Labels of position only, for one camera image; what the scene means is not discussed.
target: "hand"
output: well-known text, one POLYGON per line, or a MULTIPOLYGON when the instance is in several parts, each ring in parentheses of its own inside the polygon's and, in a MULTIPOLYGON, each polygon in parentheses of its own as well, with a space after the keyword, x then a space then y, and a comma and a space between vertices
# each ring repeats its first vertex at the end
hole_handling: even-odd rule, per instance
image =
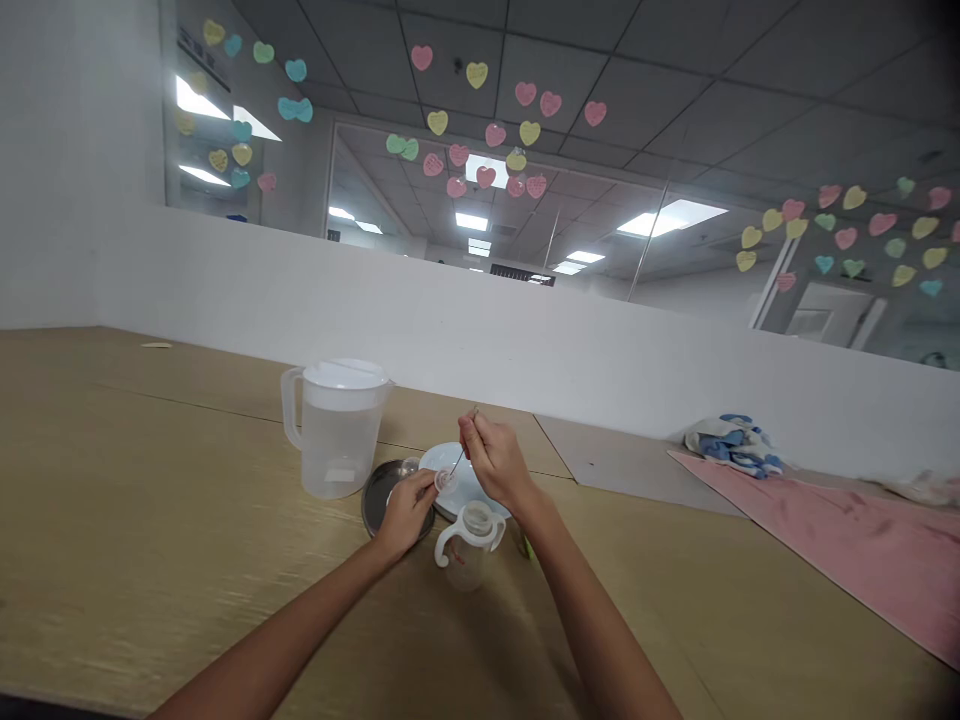
POLYGON ((382 548, 391 562, 397 562, 420 537, 423 519, 437 499, 433 470, 417 470, 393 488, 383 524, 373 542, 382 548))

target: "forearm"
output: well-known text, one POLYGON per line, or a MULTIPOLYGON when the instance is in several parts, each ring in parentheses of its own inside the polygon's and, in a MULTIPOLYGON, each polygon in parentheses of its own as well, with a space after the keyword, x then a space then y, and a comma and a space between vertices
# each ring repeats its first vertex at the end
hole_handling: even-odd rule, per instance
POLYGON ((151 717, 266 720, 347 611, 393 564, 375 542, 292 600, 151 717))

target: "pink heart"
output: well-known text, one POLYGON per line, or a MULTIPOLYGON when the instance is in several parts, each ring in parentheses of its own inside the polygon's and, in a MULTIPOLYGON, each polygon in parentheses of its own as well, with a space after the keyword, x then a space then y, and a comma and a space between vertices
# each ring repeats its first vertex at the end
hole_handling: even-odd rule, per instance
POLYGON ((947 203, 950 202, 950 188, 936 187, 933 188, 929 193, 930 196, 930 209, 939 210, 942 207, 946 207, 947 203))
POLYGON ((503 141, 507 139, 507 131, 496 123, 487 125, 487 131, 484 134, 487 138, 487 145, 490 147, 502 145, 503 141))
POLYGON ((461 178, 447 180, 447 195, 450 197, 463 197, 466 192, 467 184, 461 178))
POLYGON ((527 180, 527 195, 534 200, 538 199, 547 190, 547 179, 543 175, 527 180))
POLYGON ((537 97, 537 86, 533 83, 517 83, 514 93, 517 96, 517 101, 526 107, 537 97))
POLYGON ((587 107, 583 109, 583 116, 587 119, 587 124, 590 127, 596 127, 607 116, 607 104, 595 103, 591 100, 587 103, 587 107))
POLYGON ((777 288, 780 290, 780 292, 787 292, 796 282, 796 273, 780 273, 777 275, 777 288))
POLYGON ((562 104, 563 98, 559 95, 554 95, 549 90, 540 96, 540 112, 543 113, 544 117, 552 117, 553 115, 556 115, 557 110, 560 109, 562 104))
POLYGON ((507 180, 507 192, 510 193, 510 197, 520 197, 523 195, 523 183, 517 178, 509 178, 507 180))
POLYGON ((896 213, 888 213, 884 215, 883 213, 877 213, 872 218, 870 218, 870 227, 869 232, 871 237, 876 237, 877 235, 883 235, 887 230, 892 228, 897 224, 897 215, 896 213))
POLYGON ((423 174, 427 177, 436 177, 443 172, 443 160, 436 153, 430 153, 423 159, 423 174))
POLYGON ((273 192, 277 189, 277 176, 273 173, 264 173, 257 178, 257 185, 264 192, 273 192))
POLYGON ((857 241, 857 229, 847 228, 846 230, 839 231, 833 237, 837 241, 837 247, 841 250, 846 250, 857 241))
POLYGON ((796 220, 803 214, 807 204, 801 200, 790 199, 783 203, 783 221, 790 222, 796 220))
POLYGON ((839 185, 821 185, 820 197, 817 198, 817 202, 820 203, 820 209, 823 210, 823 208, 833 205, 842 192, 843 188, 839 185))
POLYGON ((414 45, 410 59, 413 60, 413 66, 423 72, 433 62, 433 48, 429 45, 414 45))
POLYGON ((497 170, 496 168, 477 168, 477 185, 482 188, 488 188, 493 185, 493 181, 497 179, 497 170))
POLYGON ((470 157, 470 148, 466 145, 451 145, 450 146, 450 162, 452 162, 457 167, 463 167, 467 159, 470 157))

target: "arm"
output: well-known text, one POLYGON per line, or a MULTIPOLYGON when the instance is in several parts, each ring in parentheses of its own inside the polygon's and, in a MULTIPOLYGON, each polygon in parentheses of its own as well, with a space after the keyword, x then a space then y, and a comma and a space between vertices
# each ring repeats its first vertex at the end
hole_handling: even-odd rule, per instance
POLYGON ((580 677, 603 716, 679 720, 553 501, 530 478, 513 429, 478 414, 460 418, 460 435, 483 489, 514 515, 537 553, 580 677))
POLYGON ((394 488, 377 536, 178 690, 154 720, 266 720, 330 631, 417 541, 436 498, 434 473, 394 488))

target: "white lid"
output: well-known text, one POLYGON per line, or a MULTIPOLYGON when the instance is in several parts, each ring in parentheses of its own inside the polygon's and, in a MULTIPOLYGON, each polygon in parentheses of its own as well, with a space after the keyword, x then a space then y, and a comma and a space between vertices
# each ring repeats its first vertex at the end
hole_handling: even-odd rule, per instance
POLYGON ((373 390, 390 382, 379 365, 353 358, 321 360, 303 369, 303 379, 334 390, 373 390))

